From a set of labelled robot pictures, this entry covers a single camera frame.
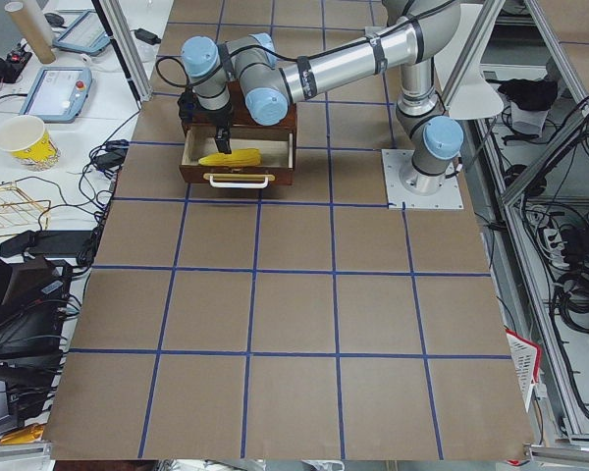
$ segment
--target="white drawer handle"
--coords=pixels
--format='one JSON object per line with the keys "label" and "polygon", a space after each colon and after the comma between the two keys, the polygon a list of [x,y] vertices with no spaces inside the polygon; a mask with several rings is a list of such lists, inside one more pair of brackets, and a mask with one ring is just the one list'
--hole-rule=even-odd
{"label": "white drawer handle", "polygon": [[213,175],[209,176],[209,184],[214,188],[247,188],[262,189],[268,186],[269,178],[264,177],[262,183],[242,183],[242,182],[216,182]]}

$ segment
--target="cardboard tube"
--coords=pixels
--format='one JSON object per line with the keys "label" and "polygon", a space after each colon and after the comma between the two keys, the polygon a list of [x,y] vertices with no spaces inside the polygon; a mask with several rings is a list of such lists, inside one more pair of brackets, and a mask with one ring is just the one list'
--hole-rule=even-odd
{"label": "cardboard tube", "polygon": [[39,59],[39,62],[42,64],[54,62],[56,59],[54,53],[50,50],[50,46],[46,44],[43,34],[36,26],[34,19],[24,8],[24,4],[22,2],[11,2],[7,3],[4,9],[11,17],[13,23],[18,27],[24,39],[28,42],[28,45]]}
{"label": "cardboard tube", "polygon": [[46,44],[52,47],[52,41],[55,38],[55,33],[52,27],[46,21],[46,17],[41,13],[37,0],[20,0],[24,4],[24,9],[28,12],[30,17],[35,21],[37,28],[41,31]]}

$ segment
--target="power strip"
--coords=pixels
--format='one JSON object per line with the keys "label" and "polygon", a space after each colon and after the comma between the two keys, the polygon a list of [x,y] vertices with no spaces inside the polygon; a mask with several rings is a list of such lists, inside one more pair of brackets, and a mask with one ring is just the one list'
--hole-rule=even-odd
{"label": "power strip", "polygon": [[569,270],[569,264],[565,262],[565,243],[562,240],[561,232],[554,228],[543,228],[541,237],[544,241],[544,248],[550,253],[550,263],[562,270]]}

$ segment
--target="black cloth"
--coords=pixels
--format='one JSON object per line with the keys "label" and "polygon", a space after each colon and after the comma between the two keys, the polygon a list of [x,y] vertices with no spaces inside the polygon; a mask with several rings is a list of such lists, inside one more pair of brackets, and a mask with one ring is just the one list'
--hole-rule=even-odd
{"label": "black cloth", "polygon": [[513,78],[502,83],[498,91],[521,110],[546,111],[557,100],[558,86],[555,81]]}

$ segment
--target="wire basket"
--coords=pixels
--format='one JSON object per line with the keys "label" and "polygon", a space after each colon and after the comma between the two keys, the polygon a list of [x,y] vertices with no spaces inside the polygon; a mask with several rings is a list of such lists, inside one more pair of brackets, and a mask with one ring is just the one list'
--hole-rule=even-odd
{"label": "wire basket", "polygon": [[527,411],[530,407],[532,391],[539,380],[541,348],[533,341],[526,340],[508,329],[507,338],[512,362],[521,388],[521,395],[523,396],[523,403]]}
{"label": "wire basket", "polygon": [[13,228],[34,225],[48,228],[50,200],[34,200],[14,183],[0,185],[0,237],[13,236]]}

